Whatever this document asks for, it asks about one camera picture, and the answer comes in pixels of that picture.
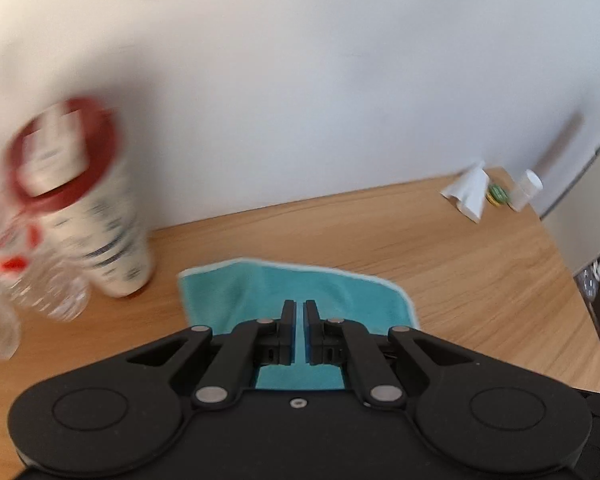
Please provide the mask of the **folded white paper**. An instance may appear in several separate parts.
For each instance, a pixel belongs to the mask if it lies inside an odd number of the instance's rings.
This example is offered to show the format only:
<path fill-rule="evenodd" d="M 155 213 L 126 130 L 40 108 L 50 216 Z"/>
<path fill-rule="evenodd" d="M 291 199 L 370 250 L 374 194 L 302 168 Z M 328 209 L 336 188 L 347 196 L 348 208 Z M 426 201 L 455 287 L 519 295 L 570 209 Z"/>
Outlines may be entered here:
<path fill-rule="evenodd" d="M 450 200 L 466 218 L 478 223 L 486 203 L 486 191 L 490 183 L 484 163 L 478 162 L 444 188 L 440 194 Z"/>

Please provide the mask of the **clear plastic water bottle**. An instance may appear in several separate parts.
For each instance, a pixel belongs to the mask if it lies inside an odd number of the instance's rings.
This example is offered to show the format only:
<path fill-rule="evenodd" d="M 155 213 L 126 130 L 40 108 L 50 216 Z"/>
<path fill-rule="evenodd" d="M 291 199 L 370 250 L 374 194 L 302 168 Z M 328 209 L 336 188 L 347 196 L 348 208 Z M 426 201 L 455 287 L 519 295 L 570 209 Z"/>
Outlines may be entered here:
<path fill-rule="evenodd" d="M 28 214 L 0 207 L 0 292 L 18 308 L 58 322 L 85 309 L 90 285 L 56 252 L 42 226 Z"/>

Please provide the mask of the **cream cup with red lid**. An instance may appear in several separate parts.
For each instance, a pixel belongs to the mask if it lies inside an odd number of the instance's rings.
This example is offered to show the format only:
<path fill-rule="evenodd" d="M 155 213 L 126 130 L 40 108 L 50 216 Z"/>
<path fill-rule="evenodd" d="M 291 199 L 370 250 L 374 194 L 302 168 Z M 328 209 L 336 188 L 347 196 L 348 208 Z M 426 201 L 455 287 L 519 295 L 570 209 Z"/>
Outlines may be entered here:
<path fill-rule="evenodd" d="M 135 294 L 155 263 L 114 112 L 92 96 L 60 101 L 10 140 L 9 191 L 54 248 L 104 294 Z"/>

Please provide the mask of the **green yellow round item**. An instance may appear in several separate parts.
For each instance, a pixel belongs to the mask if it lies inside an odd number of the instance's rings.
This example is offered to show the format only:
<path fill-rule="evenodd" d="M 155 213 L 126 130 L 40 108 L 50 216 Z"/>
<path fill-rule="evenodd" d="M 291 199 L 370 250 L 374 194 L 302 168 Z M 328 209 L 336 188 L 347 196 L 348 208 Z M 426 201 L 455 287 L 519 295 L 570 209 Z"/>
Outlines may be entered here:
<path fill-rule="evenodd" d="M 496 183 L 490 183 L 486 190 L 486 199 L 494 206 L 502 206 L 509 204 L 509 196 L 505 188 Z"/>

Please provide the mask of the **teal microfiber towel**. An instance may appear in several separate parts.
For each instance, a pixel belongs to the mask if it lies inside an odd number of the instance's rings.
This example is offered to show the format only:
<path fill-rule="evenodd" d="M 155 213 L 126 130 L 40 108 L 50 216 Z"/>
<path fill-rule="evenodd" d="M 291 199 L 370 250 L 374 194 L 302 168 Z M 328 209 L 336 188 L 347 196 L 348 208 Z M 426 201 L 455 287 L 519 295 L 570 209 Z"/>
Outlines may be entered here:
<path fill-rule="evenodd" d="M 256 318 L 278 318 L 286 300 L 299 306 L 313 300 L 322 318 L 360 322 L 372 334 L 419 326 L 413 301 L 399 285 L 322 266 L 237 258 L 182 271 L 178 289 L 188 322 L 216 334 Z"/>

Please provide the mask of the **small white pill bottle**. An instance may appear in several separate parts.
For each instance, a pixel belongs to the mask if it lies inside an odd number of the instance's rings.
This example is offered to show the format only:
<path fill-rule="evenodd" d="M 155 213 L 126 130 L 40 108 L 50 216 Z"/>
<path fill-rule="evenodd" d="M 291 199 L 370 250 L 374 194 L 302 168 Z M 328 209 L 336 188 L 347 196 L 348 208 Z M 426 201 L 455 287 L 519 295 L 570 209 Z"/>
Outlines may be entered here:
<path fill-rule="evenodd" d="M 508 192 L 508 206 L 513 211 L 521 212 L 543 189 L 540 177 L 531 169 L 528 169 L 518 179 Z"/>

